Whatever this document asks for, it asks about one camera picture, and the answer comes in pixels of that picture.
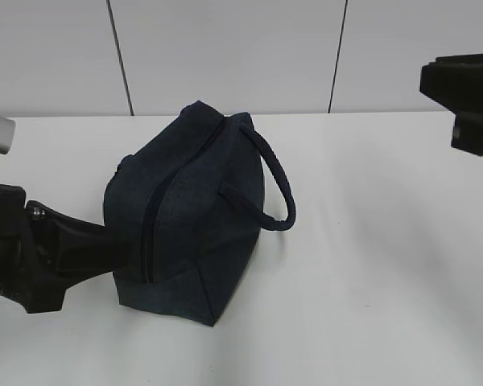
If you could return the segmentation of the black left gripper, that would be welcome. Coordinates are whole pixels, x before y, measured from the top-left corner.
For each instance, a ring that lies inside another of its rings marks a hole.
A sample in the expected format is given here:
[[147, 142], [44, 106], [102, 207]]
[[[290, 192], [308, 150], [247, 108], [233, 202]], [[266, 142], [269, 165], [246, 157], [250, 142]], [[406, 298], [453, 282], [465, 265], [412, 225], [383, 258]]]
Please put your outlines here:
[[25, 202], [23, 188], [0, 184], [0, 296], [27, 313], [56, 312], [63, 305], [64, 289], [40, 260], [61, 274], [98, 275], [127, 265], [127, 236]]

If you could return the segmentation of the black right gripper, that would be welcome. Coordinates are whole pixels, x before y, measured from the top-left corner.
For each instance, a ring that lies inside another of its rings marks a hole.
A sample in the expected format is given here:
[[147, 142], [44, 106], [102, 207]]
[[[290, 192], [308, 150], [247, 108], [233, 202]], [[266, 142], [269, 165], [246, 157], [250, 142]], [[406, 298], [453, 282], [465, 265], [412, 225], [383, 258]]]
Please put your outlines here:
[[435, 58], [419, 91], [455, 115], [451, 147], [483, 157], [483, 53]]

